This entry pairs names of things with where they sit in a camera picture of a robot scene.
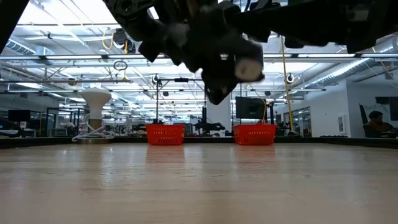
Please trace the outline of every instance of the white wall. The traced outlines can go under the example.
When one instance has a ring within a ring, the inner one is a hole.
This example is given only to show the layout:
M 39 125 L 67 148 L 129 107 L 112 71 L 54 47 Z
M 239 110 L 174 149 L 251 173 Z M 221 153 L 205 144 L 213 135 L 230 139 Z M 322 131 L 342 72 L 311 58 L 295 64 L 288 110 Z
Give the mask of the white wall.
M 359 83 L 352 83 L 348 80 L 347 91 L 352 138 L 365 137 L 359 104 L 364 106 L 367 116 L 371 111 L 377 110 L 384 114 L 383 120 L 385 122 L 395 127 L 398 126 L 397 121 L 390 120 L 389 105 L 376 104 L 376 97 L 398 96 L 398 82 L 396 80 L 386 80 L 383 75 Z
M 295 100 L 292 104 L 292 111 L 306 107 L 311 110 L 312 137 L 344 135 L 338 129 L 338 116 L 348 115 L 348 99 L 346 81 L 339 82 L 336 86 L 327 86 L 326 91 L 310 92 L 305 95 L 304 100 Z M 289 112 L 287 105 L 277 105 L 274 111 L 282 114 Z M 350 126 L 346 116 L 346 130 L 350 137 Z

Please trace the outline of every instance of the black monitor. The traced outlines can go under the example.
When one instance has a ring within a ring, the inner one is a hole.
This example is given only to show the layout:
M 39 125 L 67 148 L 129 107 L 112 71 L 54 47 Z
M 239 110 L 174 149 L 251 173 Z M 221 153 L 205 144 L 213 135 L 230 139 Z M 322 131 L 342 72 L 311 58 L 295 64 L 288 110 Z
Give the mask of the black monitor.
M 398 121 L 398 97 L 390 97 L 390 119 Z
M 8 120 L 12 122 L 30 121 L 30 110 L 9 110 Z
M 260 98 L 239 97 L 236 100 L 236 118 L 262 119 L 266 106 Z

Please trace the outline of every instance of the table surface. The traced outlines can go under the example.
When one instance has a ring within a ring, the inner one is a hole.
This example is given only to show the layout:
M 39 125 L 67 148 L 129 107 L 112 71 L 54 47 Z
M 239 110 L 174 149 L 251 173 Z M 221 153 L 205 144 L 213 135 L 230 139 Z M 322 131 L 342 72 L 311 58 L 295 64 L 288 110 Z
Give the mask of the table surface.
M 397 223 L 398 151 L 329 144 L 0 151 L 0 223 Z

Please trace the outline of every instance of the red basket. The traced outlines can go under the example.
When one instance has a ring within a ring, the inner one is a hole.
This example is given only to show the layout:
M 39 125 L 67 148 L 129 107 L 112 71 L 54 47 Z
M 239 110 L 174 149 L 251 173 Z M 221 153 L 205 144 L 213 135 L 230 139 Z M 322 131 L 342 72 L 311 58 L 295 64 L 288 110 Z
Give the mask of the red basket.
M 178 146 L 184 140 L 182 124 L 147 124 L 148 143 L 157 146 Z
M 235 142 L 246 146 L 274 143 L 276 124 L 240 124 L 234 126 Z

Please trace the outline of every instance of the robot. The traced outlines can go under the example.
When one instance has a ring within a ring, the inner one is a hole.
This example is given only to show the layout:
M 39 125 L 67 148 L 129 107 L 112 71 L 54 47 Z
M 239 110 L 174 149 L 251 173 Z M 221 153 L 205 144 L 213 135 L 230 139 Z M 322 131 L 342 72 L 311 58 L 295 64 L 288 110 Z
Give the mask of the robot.
M 238 83 L 264 78 L 263 52 L 271 31 L 288 48 L 346 45 L 349 53 L 370 48 L 398 30 L 393 0 L 104 0 L 114 18 L 153 62 L 162 53 L 191 72 L 202 69 L 205 93 L 217 105 Z M 149 13 L 155 10 L 157 18 Z

